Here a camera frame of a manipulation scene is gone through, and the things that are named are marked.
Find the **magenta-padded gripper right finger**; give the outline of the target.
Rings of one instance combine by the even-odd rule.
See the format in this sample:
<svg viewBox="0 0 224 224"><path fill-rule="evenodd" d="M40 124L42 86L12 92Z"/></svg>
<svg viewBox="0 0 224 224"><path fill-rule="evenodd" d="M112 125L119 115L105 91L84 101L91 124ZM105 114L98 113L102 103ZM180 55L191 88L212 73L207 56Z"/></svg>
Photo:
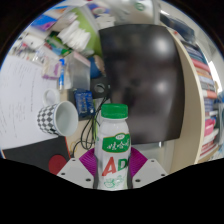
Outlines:
<svg viewBox="0 0 224 224"><path fill-rule="evenodd" d="M146 186L167 175L156 159L147 159L141 152L131 148L128 168L128 188Z"/></svg>

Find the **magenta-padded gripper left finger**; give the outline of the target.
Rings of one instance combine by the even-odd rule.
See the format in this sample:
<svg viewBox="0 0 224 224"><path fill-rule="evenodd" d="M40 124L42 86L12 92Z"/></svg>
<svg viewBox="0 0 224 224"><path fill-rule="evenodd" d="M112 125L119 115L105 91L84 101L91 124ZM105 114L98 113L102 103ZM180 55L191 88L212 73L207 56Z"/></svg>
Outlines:
<svg viewBox="0 0 224 224"><path fill-rule="evenodd" d="M58 176L78 186L93 189L97 175L97 160L90 149L80 158L71 158L59 171Z"/></svg>

